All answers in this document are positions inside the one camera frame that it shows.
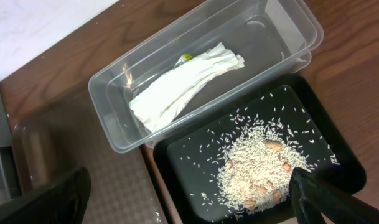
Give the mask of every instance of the folded white towel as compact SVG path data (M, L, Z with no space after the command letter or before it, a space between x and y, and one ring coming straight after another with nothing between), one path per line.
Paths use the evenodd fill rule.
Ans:
M219 43L161 75L129 103L130 108L148 130L155 132L170 124L207 82L227 71L243 68L244 62L240 55Z

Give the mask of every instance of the black tray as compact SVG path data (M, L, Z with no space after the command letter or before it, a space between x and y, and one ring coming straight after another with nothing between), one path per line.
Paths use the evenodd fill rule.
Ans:
M235 131L236 136L233 134L233 139L240 135L240 131L235 129L237 124L230 121L230 115L235 116L237 109L241 115L253 118L258 114L259 118L265 121L270 121L272 117L281 118L282 123L289 124L293 131L298 130L301 133L303 130L309 130L307 134L297 134L296 140L304 145L297 151L304 151L305 155L309 155L307 163L318 163L318 167L312 170L313 174L349 194L358 192L365 185L366 174L363 167L308 83L299 75L284 75L227 103L217 112L180 129L156 145L155 162L184 223L277 223L294 216L287 200L263 212L253 215L244 213L244 217L236 221L228 212L228 208L217 202L219 188L217 180L211 177L210 173L217 175L223 162L219 160L220 164L212 164L206 160L210 157L215 158L219 153L218 148L221 144L218 144L217 140L222 143L219 139L222 133ZM315 140L315 143L309 142L310 139ZM339 165L330 162L331 153L335 153ZM210 201L203 200L201 192L205 192L209 200L213 200L213 205L208 204Z

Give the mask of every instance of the wooden table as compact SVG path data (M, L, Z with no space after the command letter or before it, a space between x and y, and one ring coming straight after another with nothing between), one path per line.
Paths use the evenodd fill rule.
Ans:
M111 6L0 83L11 127L87 85L97 71L201 2L126 0ZM379 209L379 0L306 3L325 37L301 73L367 171L356 196ZM154 166L151 150L144 155Z

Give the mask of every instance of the clear plastic container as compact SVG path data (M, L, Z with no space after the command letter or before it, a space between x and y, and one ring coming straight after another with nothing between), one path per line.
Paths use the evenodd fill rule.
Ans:
M99 71L88 88L111 147L128 152L152 146L270 78L304 68L322 39L321 25L302 0L208 0ZM170 125L150 133L129 102L182 54L197 56L219 42L240 54L245 67L214 78Z

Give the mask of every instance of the wood grain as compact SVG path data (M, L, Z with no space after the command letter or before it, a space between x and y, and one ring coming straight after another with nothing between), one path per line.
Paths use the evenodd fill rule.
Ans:
M140 0L110 7L46 51L44 58L37 57L0 83L11 126L86 85L97 71L201 2ZM379 0L306 3L325 37L301 73L367 172L367 184L356 196L379 209ZM145 150L152 164L152 151ZM152 166L150 172L157 175L154 162ZM168 194L163 197L171 205Z

